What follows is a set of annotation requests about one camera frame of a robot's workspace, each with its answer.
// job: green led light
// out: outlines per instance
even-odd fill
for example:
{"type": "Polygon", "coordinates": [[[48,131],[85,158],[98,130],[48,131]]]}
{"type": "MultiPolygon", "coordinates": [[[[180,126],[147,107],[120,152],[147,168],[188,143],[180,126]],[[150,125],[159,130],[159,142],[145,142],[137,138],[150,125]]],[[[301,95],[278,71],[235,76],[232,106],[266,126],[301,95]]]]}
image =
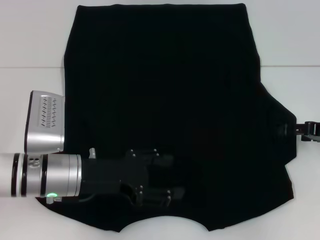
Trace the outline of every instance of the green led light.
{"type": "Polygon", "coordinates": [[[51,193],[49,193],[49,194],[47,195],[47,197],[53,197],[53,198],[55,198],[55,197],[58,197],[58,194],[56,194],[56,193],[54,193],[54,192],[51,192],[51,193]]]}

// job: white background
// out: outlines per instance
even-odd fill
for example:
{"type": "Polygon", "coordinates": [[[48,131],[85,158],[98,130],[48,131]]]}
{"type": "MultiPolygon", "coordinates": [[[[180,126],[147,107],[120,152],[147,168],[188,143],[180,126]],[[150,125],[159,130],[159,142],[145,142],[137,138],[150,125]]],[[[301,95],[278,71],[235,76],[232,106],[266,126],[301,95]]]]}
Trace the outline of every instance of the white background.
{"type": "MultiPolygon", "coordinates": [[[[0,0],[0,152],[23,152],[32,90],[63,94],[63,55],[78,5],[234,4],[237,0],[0,0]]],[[[244,0],[261,57],[261,80],[298,122],[320,122],[320,2],[244,0]]],[[[298,141],[287,165],[295,199],[255,219],[208,232],[177,217],[102,231],[41,206],[0,198],[0,239],[318,240],[320,143],[298,141]]]]}

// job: silver cylinder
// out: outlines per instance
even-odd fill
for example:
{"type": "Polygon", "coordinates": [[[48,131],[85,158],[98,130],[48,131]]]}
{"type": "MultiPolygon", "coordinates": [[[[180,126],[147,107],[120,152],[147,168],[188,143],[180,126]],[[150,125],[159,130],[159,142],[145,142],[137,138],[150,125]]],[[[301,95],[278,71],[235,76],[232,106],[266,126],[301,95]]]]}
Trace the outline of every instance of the silver cylinder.
{"type": "Polygon", "coordinates": [[[81,185],[81,157],[0,153],[0,197],[73,197],[81,185]]]}

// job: vent grille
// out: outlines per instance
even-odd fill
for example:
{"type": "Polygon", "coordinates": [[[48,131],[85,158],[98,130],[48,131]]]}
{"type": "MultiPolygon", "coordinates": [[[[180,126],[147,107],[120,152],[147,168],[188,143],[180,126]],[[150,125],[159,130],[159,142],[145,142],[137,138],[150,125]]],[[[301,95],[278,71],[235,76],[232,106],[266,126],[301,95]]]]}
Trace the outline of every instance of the vent grille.
{"type": "Polygon", "coordinates": [[[40,121],[43,128],[54,128],[57,120],[57,99],[46,96],[41,99],[40,121]]]}

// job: black fabric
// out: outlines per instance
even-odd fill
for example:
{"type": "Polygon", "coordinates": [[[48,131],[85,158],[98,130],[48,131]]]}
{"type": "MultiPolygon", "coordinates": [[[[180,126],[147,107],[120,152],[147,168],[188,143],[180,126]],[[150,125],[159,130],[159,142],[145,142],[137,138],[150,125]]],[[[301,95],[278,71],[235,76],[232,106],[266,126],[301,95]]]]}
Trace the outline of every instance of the black fabric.
{"type": "Polygon", "coordinates": [[[211,231],[293,198],[285,164],[296,157],[296,118],[261,84],[244,4],[79,6],[64,66],[65,152],[171,149],[186,193],[169,208],[98,196],[53,211],[117,232],[157,216],[211,231]]]}

